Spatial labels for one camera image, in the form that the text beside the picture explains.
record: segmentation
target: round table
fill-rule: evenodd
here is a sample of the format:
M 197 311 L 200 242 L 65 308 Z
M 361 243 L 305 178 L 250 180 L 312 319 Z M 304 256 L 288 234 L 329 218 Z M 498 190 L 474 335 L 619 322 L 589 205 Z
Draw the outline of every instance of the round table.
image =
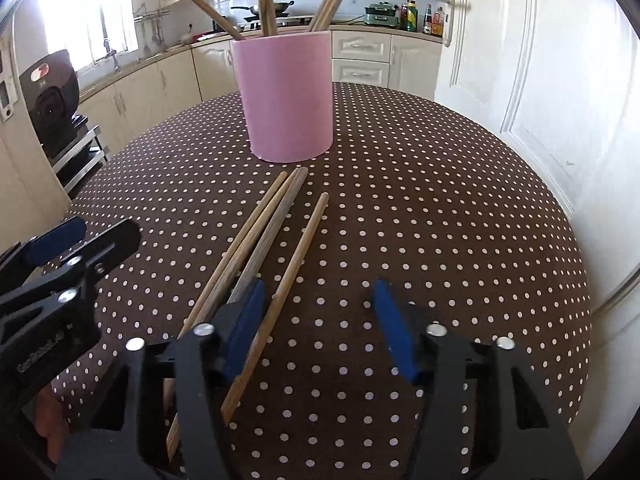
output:
M 567 218 L 519 156 L 433 102 L 335 84 L 334 144 L 304 165 L 261 269 L 268 295 L 323 191 L 330 203 L 230 423 L 244 478 L 401 475 L 422 390 L 398 376 L 371 308 L 380 277 L 466 338 L 513 338 L 571 422 L 587 374 L 586 276 Z M 177 335 L 255 203 L 294 167 L 251 154 L 235 93 L 152 128 L 94 176 L 69 216 L 89 235 L 133 218 L 143 241 L 99 284 L 102 340 L 54 382 L 71 423 L 129 338 Z

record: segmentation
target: table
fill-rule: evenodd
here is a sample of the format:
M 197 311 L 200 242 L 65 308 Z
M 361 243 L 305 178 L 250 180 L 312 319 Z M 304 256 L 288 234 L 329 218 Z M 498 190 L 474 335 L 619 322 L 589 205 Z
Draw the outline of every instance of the table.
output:
M 422 391 L 398 376 L 388 354 L 370 305 L 379 277 L 467 338 L 512 337 L 571 422 L 587 374 L 589 295 L 551 192 L 497 137 L 447 108 L 354 84 L 336 84 L 334 99 L 334 145 L 304 163 L 308 179 L 262 267 L 270 295 L 329 192 L 230 423 L 243 476 L 401 475 Z M 89 235 L 132 217 L 143 241 L 100 283 L 102 340 L 54 382 L 71 423 L 129 338 L 177 335 L 255 203 L 294 167 L 251 154 L 235 93 L 152 128 L 94 176 L 69 215 L 85 218 Z M 461 431 L 472 428 L 472 390 Z M 461 449 L 462 471 L 468 456 Z

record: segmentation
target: frying pan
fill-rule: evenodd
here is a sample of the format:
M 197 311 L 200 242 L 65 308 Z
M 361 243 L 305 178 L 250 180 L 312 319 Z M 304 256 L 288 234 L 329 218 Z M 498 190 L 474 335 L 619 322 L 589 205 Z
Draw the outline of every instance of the frying pan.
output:
M 290 2 L 278 2 L 277 4 L 273 4 L 273 6 L 276 9 L 276 14 L 279 14 L 281 12 L 284 12 L 285 10 L 287 10 L 290 6 L 292 6 L 295 2 L 293 0 L 291 0 Z M 254 16 L 260 16 L 260 10 L 258 9 L 257 5 L 251 6 L 251 7 L 230 7 L 231 9 L 244 9 L 244 10 L 250 10 L 251 13 Z

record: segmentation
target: pink cup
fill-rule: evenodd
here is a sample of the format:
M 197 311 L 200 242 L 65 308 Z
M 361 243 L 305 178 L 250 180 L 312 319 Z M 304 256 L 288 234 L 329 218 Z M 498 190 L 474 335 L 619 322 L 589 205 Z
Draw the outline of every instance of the pink cup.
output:
M 301 162 L 334 140 L 331 33 L 233 41 L 251 151 L 268 162 Z

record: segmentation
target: window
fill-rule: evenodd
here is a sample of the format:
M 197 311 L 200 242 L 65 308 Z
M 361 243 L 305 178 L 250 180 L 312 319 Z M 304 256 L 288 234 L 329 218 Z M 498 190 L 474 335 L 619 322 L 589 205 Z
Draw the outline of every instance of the window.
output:
M 131 0 L 38 0 L 47 49 L 69 51 L 76 70 L 116 52 L 138 49 Z

